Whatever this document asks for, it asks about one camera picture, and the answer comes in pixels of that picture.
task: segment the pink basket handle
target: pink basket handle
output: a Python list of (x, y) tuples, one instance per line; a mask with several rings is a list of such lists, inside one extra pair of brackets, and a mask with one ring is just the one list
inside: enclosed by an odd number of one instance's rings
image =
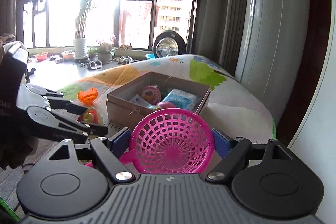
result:
[(135, 153), (135, 150), (131, 150), (131, 151), (123, 153), (121, 157), (119, 158), (119, 161), (122, 164), (129, 164), (129, 163), (132, 163), (136, 159), (136, 157), (137, 155)]

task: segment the basket rim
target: basket rim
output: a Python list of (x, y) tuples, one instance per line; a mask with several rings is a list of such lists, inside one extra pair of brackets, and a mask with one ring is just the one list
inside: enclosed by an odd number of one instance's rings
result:
[[(137, 126), (132, 131), (131, 139), (130, 139), (130, 142), (129, 142), (129, 151), (130, 152), (131, 151), (136, 152), (135, 148), (136, 148), (136, 142), (137, 142), (137, 140), (136, 140), (136, 137), (134, 136), (134, 133), (138, 132), (137, 135), (136, 135), (136, 136), (138, 136), (139, 133), (140, 133), (140, 131), (143, 129), (143, 127), (146, 124), (148, 124), (148, 122), (150, 120), (152, 120), (154, 118), (157, 118), (158, 116), (163, 116), (163, 115), (166, 115), (166, 114), (170, 114), (170, 115), (174, 115), (174, 114), (185, 115), (185, 116), (187, 116), (189, 118), (194, 119), (194, 121), (196, 121), (201, 126), (201, 128), (203, 129), (204, 134), (206, 136), (207, 143), (208, 143), (207, 144), (207, 149), (206, 149), (206, 152), (205, 152), (205, 157), (204, 157), (203, 161), (206, 161), (209, 164), (210, 161), (211, 161), (212, 155), (213, 155), (214, 147), (215, 147), (215, 145), (214, 145), (214, 139), (213, 139), (213, 135), (212, 135), (211, 129), (210, 129), (209, 125), (205, 122), (205, 120), (203, 120), (199, 115), (197, 115), (194, 112), (191, 112), (189, 110), (182, 109), (182, 108), (164, 108), (164, 109), (155, 111), (155, 112), (147, 115), (145, 118), (143, 118), (141, 120), (141, 122), (138, 123)], [(146, 172), (146, 170), (141, 165), (140, 160), (138, 159), (137, 156), (135, 157), (135, 159), (133, 160), (132, 163), (133, 163), (134, 167), (140, 173), (145, 173)], [(198, 166), (193, 171), (193, 173), (202, 173), (206, 169), (206, 167), (208, 166), (208, 164)]]

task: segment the brown open box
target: brown open box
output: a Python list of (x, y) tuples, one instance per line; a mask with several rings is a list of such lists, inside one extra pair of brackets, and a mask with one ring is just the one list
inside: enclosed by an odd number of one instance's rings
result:
[(157, 85), (159, 89), (179, 89), (196, 95), (201, 99), (192, 112), (200, 116), (202, 116), (202, 110), (208, 105), (210, 86), (151, 71), (107, 94), (106, 106), (109, 119), (134, 129), (143, 118), (154, 112), (129, 101), (134, 95), (141, 95), (142, 89), (148, 85)]

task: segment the pink round container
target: pink round container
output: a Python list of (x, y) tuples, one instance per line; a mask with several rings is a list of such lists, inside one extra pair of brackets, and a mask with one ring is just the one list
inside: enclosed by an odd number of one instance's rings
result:
[(203, 172), (211, 160), (214, 140), (208, 124), (195, 113), (166, 108), (145, 117), (134, 129), (129, 152), (120, 161), (140, 173)]

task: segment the window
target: window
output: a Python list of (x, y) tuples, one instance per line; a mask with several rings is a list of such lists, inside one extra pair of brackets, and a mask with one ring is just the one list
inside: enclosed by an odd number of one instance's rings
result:
[[(153, 40), (162, 30), (180, 30), (186, 39), (192, 0), (183, 1), (185, 18), (177, 27), (158, 26), (158, 21), (176, 21), (172, 1), (181, 0), (95, 0), (96, 8), (87, 18), (86, 38), (89, 46), (97, 39), (117, 37), (119, 44), (151, 49)], [(30, 47), (73, 46), (74, 21), (80, 0), (44, 0), (24, 7), (24, 41)]]

